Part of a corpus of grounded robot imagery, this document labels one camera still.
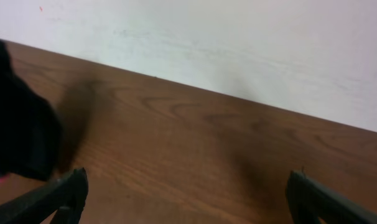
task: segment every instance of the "black object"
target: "black object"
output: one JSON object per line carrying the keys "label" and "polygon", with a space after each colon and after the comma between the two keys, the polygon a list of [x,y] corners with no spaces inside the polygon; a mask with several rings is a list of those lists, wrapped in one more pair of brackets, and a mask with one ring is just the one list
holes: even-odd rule
{"label": "black object", "polygon": [[0,224],[39,224],[57,210],[51,224],[77,224],[88,195],[84,168],[49,182],[8,203],[0,205]]}
{"label": "black object", "polygon": [[47,180],[58,157],[62,128],[48,102],[12,71],[0,41],[0,174]]}
{"label": "black object", "polygon": [[295,224],[377,224],[377,215],[349,201],[300,172],[291,172],[286,196]]}

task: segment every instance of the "wood grain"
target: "wood grain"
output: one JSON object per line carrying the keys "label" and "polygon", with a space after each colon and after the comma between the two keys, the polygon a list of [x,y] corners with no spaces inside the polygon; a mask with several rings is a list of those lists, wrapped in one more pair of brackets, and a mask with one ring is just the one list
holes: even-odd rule
{"label": "wood grain", "polygon": [[[292,223],[292,169],[377,212],[377,133],[9,43],[85,167],[82,223]],[[42,183],[12,175],[0,203]]]}

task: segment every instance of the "white wall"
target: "white wall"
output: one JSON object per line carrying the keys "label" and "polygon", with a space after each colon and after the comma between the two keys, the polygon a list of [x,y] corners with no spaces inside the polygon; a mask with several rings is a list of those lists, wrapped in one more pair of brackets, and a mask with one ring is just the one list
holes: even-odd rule
{"label": "white wall", "polygon": [[0,0],[0,38],[377,131],[377,0]]}

